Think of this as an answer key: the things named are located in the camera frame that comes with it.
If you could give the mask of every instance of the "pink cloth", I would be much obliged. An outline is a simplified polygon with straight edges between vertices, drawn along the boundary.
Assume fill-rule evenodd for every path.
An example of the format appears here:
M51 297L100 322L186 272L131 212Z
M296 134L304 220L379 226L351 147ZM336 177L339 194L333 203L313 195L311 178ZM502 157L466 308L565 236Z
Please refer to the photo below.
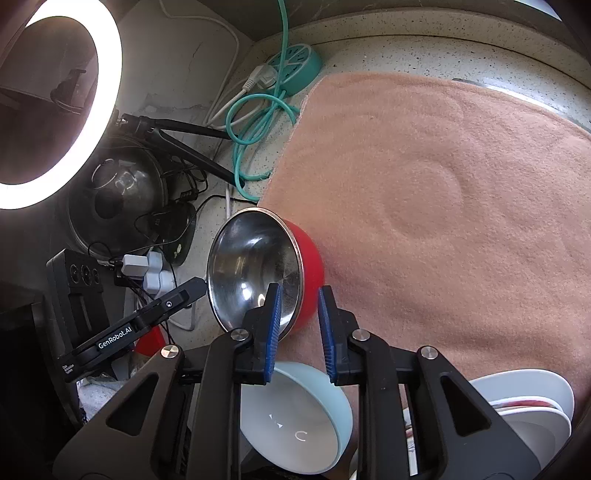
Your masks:
M259 205L312 237L337 304L390 345L434 345L468 379L555 371L580 411L591 388L590 140L481 87L331 75ZM279 358L324 370L317 319Z

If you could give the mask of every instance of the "white cable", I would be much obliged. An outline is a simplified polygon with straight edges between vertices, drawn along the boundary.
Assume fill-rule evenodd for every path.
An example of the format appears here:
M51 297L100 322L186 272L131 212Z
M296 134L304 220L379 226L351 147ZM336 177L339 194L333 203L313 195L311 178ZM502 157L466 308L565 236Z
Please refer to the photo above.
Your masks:
M226 183L226 220L232 216L232 205L230 205L230 184Z
M220 95L222 94L222 92L224 90L224 87L226 86L226 82L228 81L228 79L230 77L230 74L232 73L232 70L234 69L234 64L236 63L236 59L238 58L238 52L240 51L240 40L238 40L238 36L236 35L236 32L234 32L234 30L231 29L230 26L228 26L226 23L222 22L221 20L218 20L217 18L204 17L203 15L171 15L166 10L166 7L164 6L163 0L158 0L158 3L160 3L160 8L162 10L162 13L166 17L168 17L168 18L172 18L172 19L177 19L177 18L192 18L192 19L195 19L195 20L207 20L207 21L210 21L210 22L217 23L218 25L221 25L226 30L228 30L232 34L232 36L234 37L234 40L236 41L236 51L234 52L234 56L232 57L232 61L230 62L230 66L228 67L228 71L226 72L226 75L225 75L225 77L222 80L222 83L220 85L220 88L217 91L216 97L214 98L213 103L212 103L211 107L209 108L209 110L207 111L207 115L205 116L204 123L206 124L209 121L209 116L212 114L213 108L217 104L217 101L219 100Z
M234 105L234 102L236 102L236 100L238 100L239 98L242 97L242 95L244 95L246 93L246 90L243 88L242 90L240 90L240 92L238 92L236 95L234 95L232 97L231 100L229 100L223 107L221 107L217 113L211 117L206 123L205 126L208 127L209 125L211 125L215 120L217 120L220 115L222 113L224 113L226 110L228 110L232 105Z
M228 93L225 96L222 96L218 103L220 103L222 100L224 100L225 97L228 96L228 94L230 94L231 91L233 91L237 86L242 85L245 82L246 78L243 78L241 80L238 80L234 85L232 85L229 89L228 89ZM235 127L238 124L241 124L243 121L248 120L250 117L256 115L258 112L260 112L263 107L265 106L265 104L267 103L266 100L261 99L261 101L248 113L242 115L240 118L234 120L232 123L230 123L231 127ZM214 130L221 130L221 131L226 131L226 125L225 122L223 125L212 125L213 118L207 123L207 127L209 128L213 128Z

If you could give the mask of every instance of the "cord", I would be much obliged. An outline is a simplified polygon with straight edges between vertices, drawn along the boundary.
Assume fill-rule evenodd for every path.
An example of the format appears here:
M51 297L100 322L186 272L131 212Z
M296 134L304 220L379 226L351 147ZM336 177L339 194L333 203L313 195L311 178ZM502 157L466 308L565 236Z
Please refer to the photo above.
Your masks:
M90 243L88 244L88 248L86 249L86 253L88 254L88 256L89 256L89 257L92 257L92 255L90 254L90 249L91 249L91 247L92 247L93 245L96 245L96 244L101 244L101 245L103 245L103 246L104 246L104 247L107 249L107 251L108 251L109 255L110 255L110 256L113 256L113 252L112 252L112 251L111 251L111 249L109 248L109 245L107 245L106 243L102 242L101 240L95 240L94 242L90 242Z
M217 91L217 94L213 100L211 107L209 108L207 114L205 115L205 124L207 124L209 122L209 118L213 112L213 109L215 108L215 106L216 106L219 98L221 97L222 92L226 86L226 83L228 82L230 74L232 73L232 70L234 69L234 65L236 64L236 59L238 58L238 53L240 51L240 40L238 40L238 36L236 35L236 32L234 32L234 30L231 29L230 26L228 26L226 23L222 22L221 20L218 20L217 18L205 17L202 15L171 15L166 10L163 0L158 0L158 3L160 3L160 9L162 10L162 13L168 18L172 18L172 19L192 18L195 20L206 20L209 22L217 23L218 25L221 25L223 28L228 30L230 32L230 34L232 35L232 37L234 38L234 40L236 41L236 50L234 52L234 56L232 57L232 61L230 62L230 66L228 67L228 70L226 71L226 74L222 80L222 83L220 84L220 88Z
M226 220L232 216L232 204L230 204L230 184L226 183Z
M175 238L174 240L171 240L170 242L163 242L163 243L160 243L160 244L147 245L146 247L135 248L135 249L129 250L128 252L125 252L125 253L123 253L121 255L118 255L118 257L119 258L123 258L124 255L132 254L134 252L138 252L140 250L143 250L144 248L163 247L164 245L170 245L170 244L173 244L173 243L178 242L183 237L183 235L185 234L185 232L188 230L188 228L191 225L192 221L197 218L197 215L199 214L199 212L201 211L201 209L205 206L205 204L209 200L211 200L213 198L225 199L226 197L224 195L217 195L217 194L210 195L209 197L207 197L203 201L203 203L197 207L197 209L195 210L195 213L193 214L193 217L191 218L191 220L189 222L187 222L187 226L184 228L183 232L177 238ZM235 202L251 203L253 205L256 205L256 202L253 202L251 200L243 200L243 199L236 199L236 198L231 198L231 200L234 200Z
M279 69L277 74L277 81L273 90L273 94L267 93L253 93L246 95L238 99L228 110L226 114L226 132L232 140L234 140L234 148L232 150L232 162L234 164L234 180L236 189L246 199L253 202L257 202L259 197L247 193L240 185L240 179L246 181L259 181L269 178L272 170L259 175L247 175L241 172L242 157L249 145L253 145L264 137L267 136L271 123L273 121L274 114L278 107L281 107L289 116L291 123L295 125L296 114L300 113L300 110L296 107L290 106L283 101L285 97L285 91L281 90L281 79L283 78L283 64L285 63L285 55L288 44L288 22L287 22L287 10L285 8L284 0L277 0L279 4L279 10L281 13L281 25L282 25L282 39L281 39L281 55L279 61ZM238 109L249 100L261 98L270 100L271 105L261 111L259 111L253 118L249 120L246 126L237 136L232 131L232 118L238 111Z

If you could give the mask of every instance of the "white plate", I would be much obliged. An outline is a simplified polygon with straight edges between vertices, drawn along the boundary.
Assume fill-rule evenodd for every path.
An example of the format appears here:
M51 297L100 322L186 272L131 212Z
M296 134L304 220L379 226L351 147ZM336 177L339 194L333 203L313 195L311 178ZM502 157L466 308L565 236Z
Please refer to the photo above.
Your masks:
M512 407L512 404L521 403L520 407L551 407L556 410L562 410L560 404L548 397L537 397L535 395L527 395L525 397L509 397L502 398L500 400L494 400L489 402L495 409Z
M569 418L551 407L524 407L499 412L544 468L570 436Z
M569 420L573 419L574 395L569 383L548 370L511 370L471 380L488 402L510 397L547 397L560 405Z

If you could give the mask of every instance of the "white power adapter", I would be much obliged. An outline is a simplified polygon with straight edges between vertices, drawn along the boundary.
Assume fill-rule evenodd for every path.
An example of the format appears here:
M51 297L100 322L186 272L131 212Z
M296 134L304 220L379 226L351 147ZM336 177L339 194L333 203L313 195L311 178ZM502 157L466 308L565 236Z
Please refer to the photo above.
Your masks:
M143 255L124 255L121 273L127 277L143 277L148 271L148 258Z

